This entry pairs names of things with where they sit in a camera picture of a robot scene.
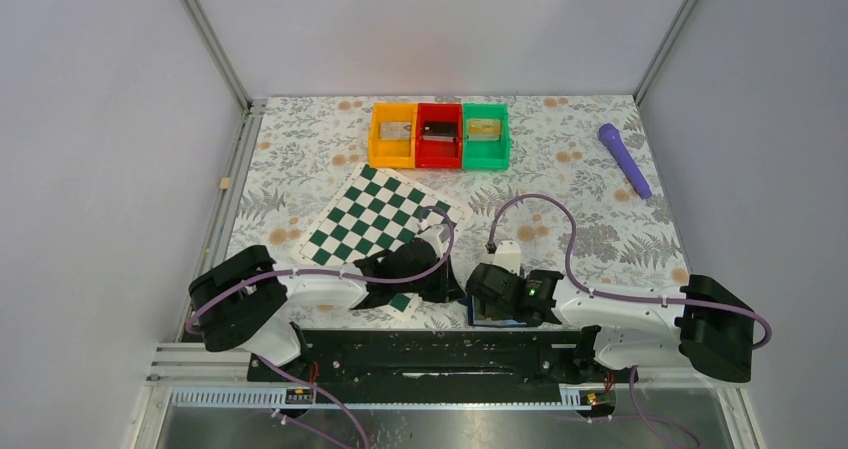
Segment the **blue leather card holder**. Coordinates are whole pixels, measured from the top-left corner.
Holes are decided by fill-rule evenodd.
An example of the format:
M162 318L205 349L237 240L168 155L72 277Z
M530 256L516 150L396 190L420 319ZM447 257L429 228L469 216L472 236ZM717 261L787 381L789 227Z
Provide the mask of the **blue leather card holder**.
M470 296L467 308L468 324L473 327L489 328L520 328L526 327L526 323L516 321L509 317L488 316L483 313L481 302Z

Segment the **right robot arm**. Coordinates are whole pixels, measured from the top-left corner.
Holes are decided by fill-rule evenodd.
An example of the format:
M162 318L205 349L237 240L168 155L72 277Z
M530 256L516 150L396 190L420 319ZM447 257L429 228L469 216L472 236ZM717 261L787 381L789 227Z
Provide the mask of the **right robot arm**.
M565 372L579 382L635 366L692 368L729 383L751 379L753 311L708 276L684 286L592 288L569 272L520 276L481 263L467 290L485 317L578 331Z

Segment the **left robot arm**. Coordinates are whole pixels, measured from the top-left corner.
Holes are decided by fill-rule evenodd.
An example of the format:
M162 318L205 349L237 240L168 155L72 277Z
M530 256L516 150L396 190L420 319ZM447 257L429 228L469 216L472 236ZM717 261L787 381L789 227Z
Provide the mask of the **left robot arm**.
M331 306L348 310L389 305L400 295L424 302L464 298L445 244L416 237L336 268L278 269L264 245L254 245L202 274L188 287L192 313L186 329L201 336L209 352L243 348L276 366L302 353L289 307Z

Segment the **black card box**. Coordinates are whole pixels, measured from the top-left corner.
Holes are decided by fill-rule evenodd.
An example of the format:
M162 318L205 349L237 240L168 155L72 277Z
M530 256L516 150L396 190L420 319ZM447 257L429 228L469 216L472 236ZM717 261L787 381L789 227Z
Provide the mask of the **black card box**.
M423 141L455 142L458 137L458 126L453 122L425 122L420 132Z

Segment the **silver card box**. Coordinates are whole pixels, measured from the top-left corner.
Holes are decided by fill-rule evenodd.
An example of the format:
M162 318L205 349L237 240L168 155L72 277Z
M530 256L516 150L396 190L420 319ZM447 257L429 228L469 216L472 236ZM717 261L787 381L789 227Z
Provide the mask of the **silver card box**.
M388 121L379 125L378 136L384 141L404 141L412 136L412 123L409 121Z

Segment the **gold card box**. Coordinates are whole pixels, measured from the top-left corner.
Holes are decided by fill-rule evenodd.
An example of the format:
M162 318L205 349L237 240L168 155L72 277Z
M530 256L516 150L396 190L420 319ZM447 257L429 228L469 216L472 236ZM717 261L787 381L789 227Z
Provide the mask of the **gold card box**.
M502 135L502 121L490 118L469 118L466 120L465 136L468 141L498 141Z

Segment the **green white chessboard mat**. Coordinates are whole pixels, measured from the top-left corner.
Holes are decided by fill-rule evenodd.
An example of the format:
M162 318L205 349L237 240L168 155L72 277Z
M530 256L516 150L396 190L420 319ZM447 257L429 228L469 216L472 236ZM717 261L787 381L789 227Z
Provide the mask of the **green white chessboard mat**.
M384 249L397 249L421 230L419 213L437 206L459 236L471 221L471 207L398 171L358 164L291 250L302 264L334 267Z

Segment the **red plastic bin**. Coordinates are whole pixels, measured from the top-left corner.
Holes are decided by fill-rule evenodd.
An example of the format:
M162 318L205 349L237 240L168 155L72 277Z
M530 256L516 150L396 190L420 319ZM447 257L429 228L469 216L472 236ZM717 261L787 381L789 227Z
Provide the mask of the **red plastic bin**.
M459 169L463 151L463 108L458 103L420 103L415 127L415 167ZM455 142L423 141L420 132L425 122L453 122L458 126Z

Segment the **yellow plastic bin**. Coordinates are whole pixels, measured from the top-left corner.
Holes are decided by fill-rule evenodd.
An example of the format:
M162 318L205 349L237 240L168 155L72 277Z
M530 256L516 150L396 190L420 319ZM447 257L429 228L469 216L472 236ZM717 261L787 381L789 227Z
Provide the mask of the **yellow plastic bin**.
M415 167L415 127L418 105L415 103L376 103L372 111L368 136L369 164L376 168L407 169ZM409 121L412 136L404 141L384 141L378 136L379 125L388 121Z

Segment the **green plastic bin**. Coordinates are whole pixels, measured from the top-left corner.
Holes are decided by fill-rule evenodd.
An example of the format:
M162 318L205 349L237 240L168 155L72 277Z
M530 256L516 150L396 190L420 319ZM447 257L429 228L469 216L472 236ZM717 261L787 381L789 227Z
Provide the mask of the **green plastic bin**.
M463 103L463 163L468 170L506 170L509 167L512 141L508 108L505 104ZM502 121L502 135L498 141L468 141L465 136L466 120L490 118Z

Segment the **floral table mat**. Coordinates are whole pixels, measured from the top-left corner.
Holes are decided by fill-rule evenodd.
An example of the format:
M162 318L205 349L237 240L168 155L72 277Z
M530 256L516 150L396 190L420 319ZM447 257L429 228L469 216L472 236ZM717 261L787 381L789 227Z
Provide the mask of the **floral table mat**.
M376 96L274 97L253 151L226 254L264 245L278 265L330 199L368 162ZM452 253L465 281L489 235L519 244L526 269L570 262L584 283L679 286L689 268L639 110L629 95L502 96L512 141L506 170L412 169L406 177L468 204ZM613 124L650 185L641 199L598 139Z

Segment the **purple toy microphone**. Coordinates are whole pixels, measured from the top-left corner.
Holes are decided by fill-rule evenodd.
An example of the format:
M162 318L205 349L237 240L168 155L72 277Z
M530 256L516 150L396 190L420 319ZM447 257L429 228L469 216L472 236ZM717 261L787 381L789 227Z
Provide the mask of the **purple toy microphone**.
M647 200L653 196L650 185L623 143L619 130L611 123L598 129L598 139L622 170L637 195Z

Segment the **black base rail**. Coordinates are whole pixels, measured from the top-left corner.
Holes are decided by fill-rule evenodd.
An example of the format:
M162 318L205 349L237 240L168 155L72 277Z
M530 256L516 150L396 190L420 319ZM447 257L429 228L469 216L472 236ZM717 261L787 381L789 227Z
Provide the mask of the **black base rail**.
M561 385L626 384L590 353L584 331L366 331L306 329L285 366L344 403L553 403Z

